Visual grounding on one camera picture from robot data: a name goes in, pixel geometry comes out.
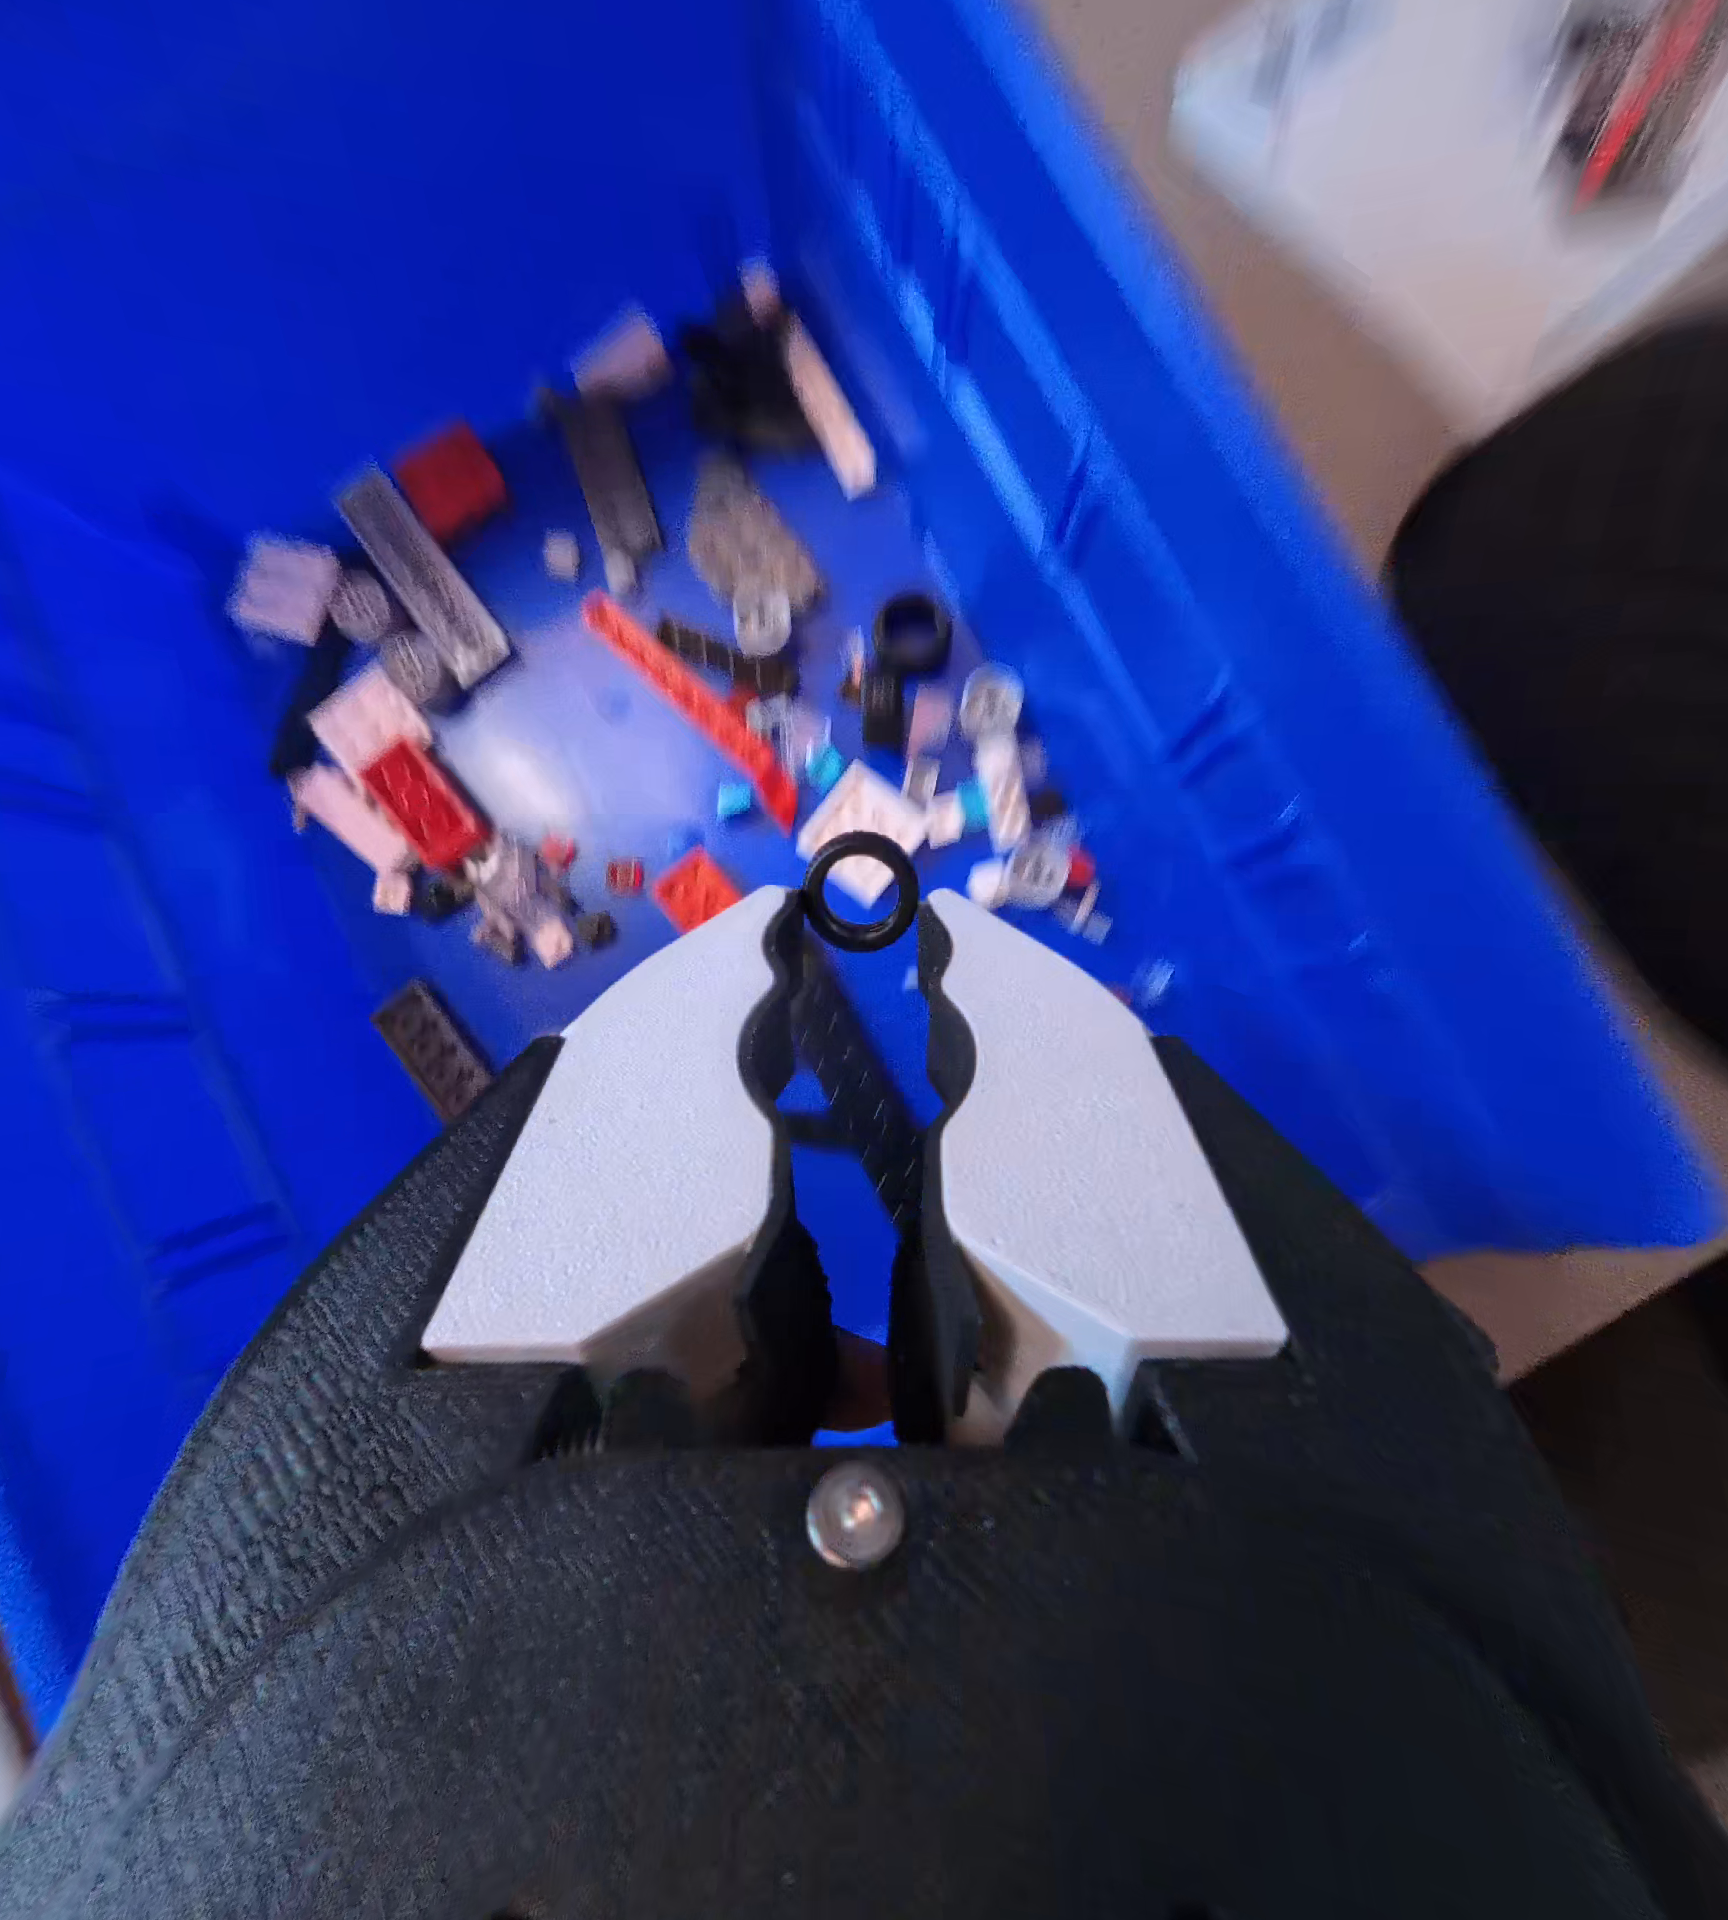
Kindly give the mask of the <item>pile of lego pieces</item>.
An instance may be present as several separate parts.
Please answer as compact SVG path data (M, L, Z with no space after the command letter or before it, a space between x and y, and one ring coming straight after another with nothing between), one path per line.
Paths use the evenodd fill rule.
M501 435L453 422L317 538L253 534L225 611L285 662L270 772L384 981L375 1025L456 1116L495 1065L839 833L1172 1012L1048 764L1051 684L982 644L768 263L638 311Z

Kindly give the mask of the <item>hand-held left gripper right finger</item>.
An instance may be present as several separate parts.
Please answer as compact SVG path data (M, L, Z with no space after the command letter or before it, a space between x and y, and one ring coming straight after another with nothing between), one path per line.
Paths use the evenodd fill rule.
M907 1445L992 1445L1077 1369L1126 1423L1156 1363L1251 1363L1291 1327L1158 1040L1077 961L959 889L918 914L929 1081L899 1250Z

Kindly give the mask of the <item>black wrist rest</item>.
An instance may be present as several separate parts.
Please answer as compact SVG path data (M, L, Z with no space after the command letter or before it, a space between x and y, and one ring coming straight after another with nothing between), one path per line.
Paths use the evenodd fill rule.
M1460 452L1387 581L1572 894L1728 1059L1728 308L1633 337Z

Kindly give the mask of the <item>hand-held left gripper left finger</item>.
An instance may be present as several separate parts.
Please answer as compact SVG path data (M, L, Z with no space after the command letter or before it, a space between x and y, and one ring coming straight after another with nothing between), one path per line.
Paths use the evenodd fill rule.
M565 1025L422 1329L450 1366L678 1379L759 1441L814 1430L814 1239L778 1095L805 900L764 884Z

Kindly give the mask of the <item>person's left hand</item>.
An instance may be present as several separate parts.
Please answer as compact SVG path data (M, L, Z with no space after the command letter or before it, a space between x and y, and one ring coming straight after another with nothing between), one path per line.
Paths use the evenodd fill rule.
M864 1432L894 1421L891 1353L886 1344L839 1327L833 1331L834 1373L821 1428L828 1432Z

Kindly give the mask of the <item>blue plastic bin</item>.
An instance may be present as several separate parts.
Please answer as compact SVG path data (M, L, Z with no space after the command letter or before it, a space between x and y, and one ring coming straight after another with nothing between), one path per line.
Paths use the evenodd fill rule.
M63 1713L223 1372L430 1120L242 540L629 308L802 299L1039 684L1110 961L1400 1245L1717 1177L1020 3L0 3L0 1634Z

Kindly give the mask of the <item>black lego tyre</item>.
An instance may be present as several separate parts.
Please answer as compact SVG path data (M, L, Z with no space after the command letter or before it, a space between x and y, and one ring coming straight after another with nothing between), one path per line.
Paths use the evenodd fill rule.
M893 884L893 905L874 919L852 919L828 900L839 866L864 859L884 869ZM837 952L883 952L894 947L913 930L923 903L921 875L911 853L877 830L852 827L823 842L809 862L800 885L800 910L819 939Z

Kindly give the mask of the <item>open instruction booklet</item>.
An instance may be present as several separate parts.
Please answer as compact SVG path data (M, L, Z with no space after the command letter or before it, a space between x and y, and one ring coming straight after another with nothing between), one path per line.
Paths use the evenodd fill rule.
M1728 305L1728 3L1670 86L1655 3L1251 3L1169 138L1460 427Z

